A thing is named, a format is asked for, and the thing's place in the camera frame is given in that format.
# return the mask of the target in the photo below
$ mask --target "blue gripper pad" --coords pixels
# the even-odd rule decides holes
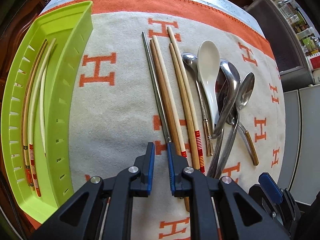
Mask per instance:
[[[150,156],[150,161],[149,161],[149,171],[148,171],[148,186],[147,186],[147,194],[151,194],[151,189],[152,189],[152,181],[153,181],[153,169],[155,166],[155,145],[152,143],[151,147],[151,156]]]
[[[172,153],[170,143],[167,144],[167,157],[168,157],[168,167],[169,167],[169,179],[170,179],[170,189],[172,195],[176,191],[175,181],[174,181],[174,170],[173,170],[173,161],[172,161]]]
[[[269,173],[263,172],[259,176],[258,182],[273,203],[278,205],[282,203],[283,194]]]

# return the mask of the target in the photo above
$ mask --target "wooden chopstick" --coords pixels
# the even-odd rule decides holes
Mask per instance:
[[[27,125],[28,125],[28,112],[29,112],[29,101],[31,96],[31,88],[33,85],[33,81],[35,79],[35,75],[42,57],[42,54],[44,52],[45,47],[47,46],[48,41],[45,39],[42,43],[42,46],[39,49],[39,52],[35,58],[35,61],[33,62],[33,65],[30,70],[30,75],[28,78],[28,83],[26,85],[26,92],[23,100],[23,106],[22,106],[22,120],[21,120],[21,141],[22,141],[22,147],[23,147],[23,157],[25,162],[25,170],[27,175],[27,181],[29,183],[29,186],[33,188],[33,181],[32,181],[32,175],[31,175],[31,169],[30,169],[30,161],[29,161],[29,153],[28,153],[28,138],[27,138]]]
[[[173,117],[174,117],[174,123],[176,125],[177,132],[178,132],[178,139],[179,139],[179,144],[180,144],[181,155],[183,157],[187,158],[186,148],[185,148],[185,145],[184,145],[182,130],[181,130],[179,116],[178,116],[178,111],[177,111],[176,104],[174,102],[172,89],[171,89],[171,86],[170,86],[167,70],[166,70],[165,65],[164,65],[164,60],[163,60],[163,57],[162,57],[162,54],[161,54],[159,42],[158,42],[157,36],[155,36],[155,35],[152,36],[152,39],[153,39],[154,45],[156,47],[156,52],[157,52],[158,59],[159,59],[159,62],[160,62],[161,71],[162,71],[162,74],[163,74],[163,77],[164,77],[164,83],[165,83],[165,86],[167,88],[167,92],[168,92],[168,95],[169,95],[170,105],[171,105],[171,109],[172,109]]]
[[[192,116],[191,116],[190,106],[188,102],[187,92],[183,83],[183,78],[181,75],[178,59],[177,59],[176,53],[174,52],[172,43],[169,44],[169,48],[170,48],[171,57],[172,57],[174,69],[175,69],[177,80],[178,80],[178,85],[179,85],[180,94],[182,98],[183,110],[184,110],[186,121],[187,121],[187,129],[188,129],[188,135],[190,139],[190,148],[191,148],[191,154],[192,154],[192,164],[195,169],[199,170],[200,164],[199,164],[199,157],[198,157],[198,150],[197,150],[196,135],[193,129],[193,122],[192,122]]]
[[[156,75],[158,77],[158,82],[159,82],[159,88],[162,96],[162,100],[164,103],[164,110],[167,116],[168,124],[169,124],[169,130],[171,133],[172,141],[174,143],[174,146],[176,148],[176,152],[178,155],[181,155],[181,149],[180,149],[180,144],[179,144],[179,138],[178,138],[178,132],[177,128],[174,122],[174,117],[173,117],[173,112],[171,109],[170,105],[170,100],[169,100],[169,95],[167,92],[167,88],[164,83],[164,77],[162,75],[161,67],[160,67],[160,62],[158,59],[158,55],[156,52],[156,47],[153,42],[153,40],[150,40],[150,48],[151,48],[151,53],[152,53],[152,58],[153,58],[153,63],[155,66],[156,70]]]
[[[40,81],[42,78],[42,74],[44,71],[44,68],[46,67],[48,60],[49,60],[49,56],[50,53],[53,49],[53,46],[56,42],[56,38],[54,38],[51,41],[51,44],[48,48],[47,53],[44,56],[44,60],[42,62],[39,74],[37,76],[36,79],[36,85],[35,85],[35,89],[34,89],[34,93],[31,97],[31,102],[30,102],[30,120],[28,122],[28,142],[29,142],[29,158],[30,158],[30,168],[31,168],[31,174],[32,174],[32,179],[33,179],[33,184],[35,186],[36,192],[38,197],[41,197],[41,192],[40,192],[40,188],[39,188],[39,183],[38,183],[38,178],[37,178],[37,174],[36,174],[36,164],[35,164],[35,155],[33,152],[33,129],[34,129],[34,121],[35,121],[35,115],[36,115],[36,98],[38,96],[38,90],[39,90],[39,85],[40,85]]]
[[[198,119],[197,119],[197,115],[196,115],[195,104],[193,102],[193,98],[192,98],[192,94],[191,94],[191,89],[190,89],[187,73],[186,73],[186,70],[184,68],[182,57],[181,57],[181,54],[180,54],[180,50],[179,50],[176,38],[175,38],[175,36],[173,34],[172,28],[169,26],[167,28],[167,30],[168,30],[171,42],[173,44],[174,51],[175,51],[177,59],[178,59],[178,63],[179,63],[179,67],[180,67],[180,70],[181,70],[183,82],[184,82],[184,85],[185,85],[185,88],[186,88],[186,92],[187,92],[187,96],[188,96],[188,101],[189,101],[191,115],[192,115],[192,121],[193,121],[193,127],[194,127],[195,135],[196,135],[196,142],[197,142],[197,149],[198,149],[198,156],[199,156],[199,163],[200,163],[200,171],[203,174],[205,174],[202,143],[201,143],[201,136],[200,136],[200,131],[199,131]]]

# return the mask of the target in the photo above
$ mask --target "white chopstick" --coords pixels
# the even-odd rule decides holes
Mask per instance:
[[[44,72],[44,69],[45,69],[47,63],[48,63],[50,53],[53,49],[53,46],[54,46],[56,40],[57,40],[56,38],[54,38],[52,40],[52,42],[47,50],[47,53],[44,56],[44,60],[42,62],[39,74],[36,79],[35,90],[34,90],[34,93],[31,97],[31,101],[30,101],[30,119],[28,119],[29,159],[30,159],[32,180],[33,180],[33,184],[35,186],[38,197],[41,197],[41,192],[40,192],[40,188],[39,188],[38,177],[36,174],[36,162],[35,162],[35,154],[34,154],[34,149],[33,149],[33,136],[34,136],[33,129],[34,129],[34,122],[35,122],[35,114],[36,114],[35,104],[36,104],[36,98],[38,96],[39,85],[40,85],[40,82],[42,79],[42,74]]]
[[[47,74],[47,68],[48,68],[48,62],[42,74],[41,85],[40,85],[40,98],[39,98],[40,132],[41,132],[42,146],[43,146],[43,151],[45,156],[46,156],[46,151],[45,151],[45,126],[44,126],[44,83],[45,83],[45,76]]]

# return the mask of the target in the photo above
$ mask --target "stainless steel chopstick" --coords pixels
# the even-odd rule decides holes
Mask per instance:
[[[164,114],[164,104],[163,104],[161,96],[160,96],[159,84],[156,79],[156,70],[155,70],[155,66],[153,65],[153,61],[152,61],[152,57],[151,57],[151,53],[150,53],[150,48],[149,48],[148,41],[147,41],[147,38],[146,38],[146,35],[144,32],[142,32],[142,38],[143,38],[144,48],[145,48],[146,54],[147,54],[147,60],[148,60],[148,65],[149,65],[149,69],[150,69],[152,85],[153,85],[153,89],[154,89],[155,96],[156,96],[156,102],[157,102],[157,106],[158,106],[158,110],[159,110],[159,116],[160,116],[160,120],[162,122],[164,138],[165,138],[166,143],[169,143],[169,142],[171,142],[171,135],[170,135],[170,131],[168,129],[168,121],[167,121],[167,118]]]

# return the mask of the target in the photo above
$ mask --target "red striped pattern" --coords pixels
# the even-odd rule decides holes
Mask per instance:
[[[185,157],[188,160],[186,151],[181,152],[181,156]]]
[[[31,175],[30,165],[26,165],[26,174],[27,174],[28,183],[29,183],[30,187],[32,187],[33,186],[33,182],[32,182],[32,175]]]
[[[41,192],[38,184],[38,178],[36,174],[36,166],[35,166],[35,155],[33,152],[33,145],[29,144],[29,157],[30,157],[30,167],[31,167],[31,173],[33,178],[33,184],[35,186],[36,192],[38,197],[41,197]]]
[[[197,142],[197,149],[198,149],[198,156],[199,156],[200,171],[203,174],[205,174],[200,131],[199,130],[195,131],[195,135],[196,135],[196,142]]]

